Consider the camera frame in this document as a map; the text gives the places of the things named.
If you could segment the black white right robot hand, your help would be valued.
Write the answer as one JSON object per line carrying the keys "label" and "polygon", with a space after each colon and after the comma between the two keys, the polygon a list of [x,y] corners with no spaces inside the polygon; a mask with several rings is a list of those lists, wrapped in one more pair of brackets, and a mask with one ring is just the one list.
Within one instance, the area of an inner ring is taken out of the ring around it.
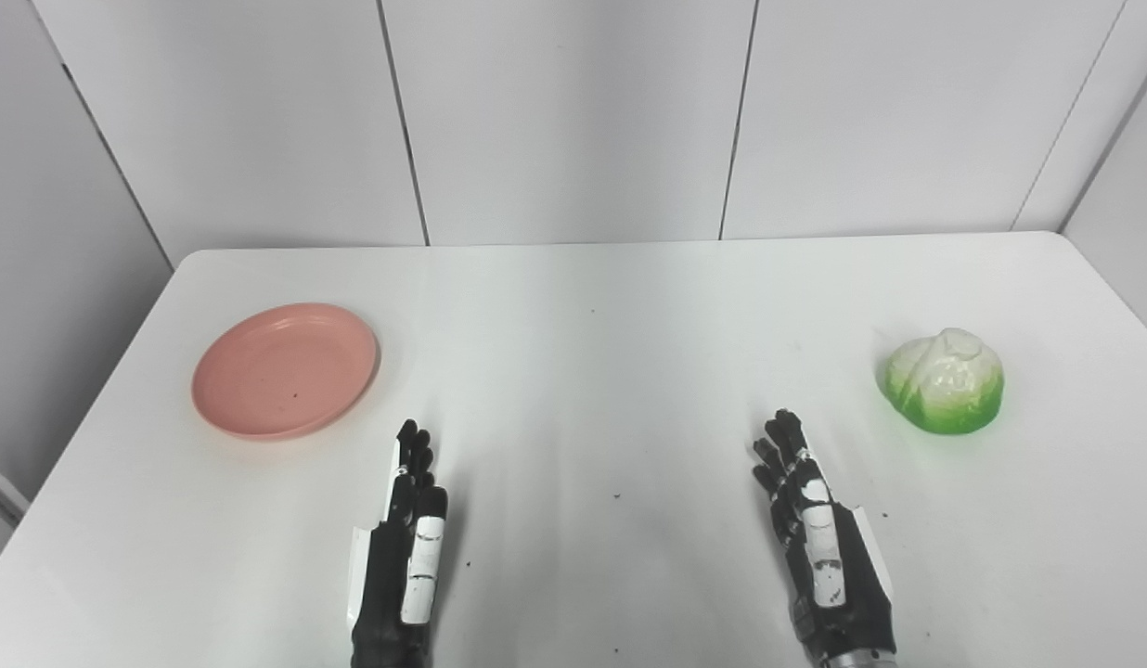
{"label": "black white right robot hand", "polygon": [[785,549],[795,637],[816,667],[896,667],[891,585],[866,512],[833,498],[793,411],[764,433],[752,475]]}

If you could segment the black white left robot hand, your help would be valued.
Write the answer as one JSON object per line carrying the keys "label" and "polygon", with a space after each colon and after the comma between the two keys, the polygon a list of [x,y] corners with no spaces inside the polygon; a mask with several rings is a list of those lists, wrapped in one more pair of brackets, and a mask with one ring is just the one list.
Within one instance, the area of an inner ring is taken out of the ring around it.
{"label": "black white left robot hand", "polygon": [[431,465],[431,435],[409,419],[396,435],[382,520],[356,529],[348,626],[353,667],[426,667],[431,654],[448,494]]}

